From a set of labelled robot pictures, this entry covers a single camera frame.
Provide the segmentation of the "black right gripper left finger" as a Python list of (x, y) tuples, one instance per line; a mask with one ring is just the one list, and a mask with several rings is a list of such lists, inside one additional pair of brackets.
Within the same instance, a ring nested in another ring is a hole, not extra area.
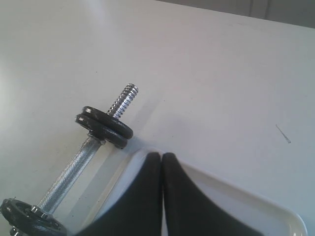
[(162, 225), (161, 156), (147, 154), (126, 192), (78, 236), (159, 236)]

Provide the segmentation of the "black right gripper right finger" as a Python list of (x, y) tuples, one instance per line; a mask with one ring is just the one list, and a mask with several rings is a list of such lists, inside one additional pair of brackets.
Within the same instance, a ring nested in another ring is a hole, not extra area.
[(260, 236), (217, 206), (190, 179), (173, 153), (162, 156), (167, 232), (170, 236)]

